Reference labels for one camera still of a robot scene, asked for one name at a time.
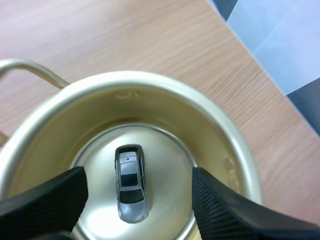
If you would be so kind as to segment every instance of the floor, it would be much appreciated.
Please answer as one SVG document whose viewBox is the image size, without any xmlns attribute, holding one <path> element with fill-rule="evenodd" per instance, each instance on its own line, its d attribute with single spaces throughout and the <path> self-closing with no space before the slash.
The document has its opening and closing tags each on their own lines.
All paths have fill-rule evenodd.
<svg viewBox="0 0 320 240">
<path fill-rule="evenodd" d="M 320 1 L 211 3 L 320 135 Z"/>
</svg>

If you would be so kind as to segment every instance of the silver toy car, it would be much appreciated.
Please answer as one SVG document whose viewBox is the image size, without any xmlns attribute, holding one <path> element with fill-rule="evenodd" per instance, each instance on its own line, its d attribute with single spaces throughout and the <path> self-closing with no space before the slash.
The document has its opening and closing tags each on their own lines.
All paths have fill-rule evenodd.
<svg viewBox="0 0 320 240">
<path fill-rule="evenodd" d="M 129 144 L 115 150 L 116 194 L 119 217 L 135 224 L 148 216 L 142 147 Z"/>
</svg>

